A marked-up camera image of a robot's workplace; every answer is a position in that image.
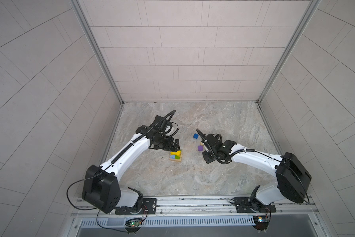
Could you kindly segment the yellow wood block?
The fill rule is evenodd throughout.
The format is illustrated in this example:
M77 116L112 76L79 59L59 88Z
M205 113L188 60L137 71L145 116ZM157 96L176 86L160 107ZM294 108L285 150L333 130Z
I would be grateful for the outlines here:
M175 156L180 156L181 157L181 151L177 152L170 152L170 156L175 155Z

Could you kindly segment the natural wood block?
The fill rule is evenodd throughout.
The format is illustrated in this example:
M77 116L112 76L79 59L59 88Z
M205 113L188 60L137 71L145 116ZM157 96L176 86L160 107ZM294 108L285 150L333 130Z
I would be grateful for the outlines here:
M169 161L173 161L173 162L180 162L180 163L181 163L181 161L182 161L182 160L169 159Z

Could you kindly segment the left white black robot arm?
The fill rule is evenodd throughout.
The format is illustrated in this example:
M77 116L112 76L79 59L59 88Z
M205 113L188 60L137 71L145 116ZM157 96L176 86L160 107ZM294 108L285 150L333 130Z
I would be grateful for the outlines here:
M177 152L178 132L171 121L175 111L166 116L156 116L149 126L140 126L131 140L116 155L86 171L82 199L108 214L114 209L138 213L143 205L143 194L133 188L122 189L119 182L131 164L146 150Z

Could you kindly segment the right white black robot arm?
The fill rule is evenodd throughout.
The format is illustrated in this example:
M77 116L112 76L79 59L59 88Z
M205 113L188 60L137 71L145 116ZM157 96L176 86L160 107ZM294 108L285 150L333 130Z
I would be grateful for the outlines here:
M294 154L286 152L284 155L272 155L235 141L223 141L219 134L203 134L199 129L196 131L204 146L203 157L207 164L214 161L222 165L242 163L274 177L270 184L256 186L247 200L234 200L236 206L254 212L270 212L272 204L282 199L298 204L310 202L307 191L312 177Z

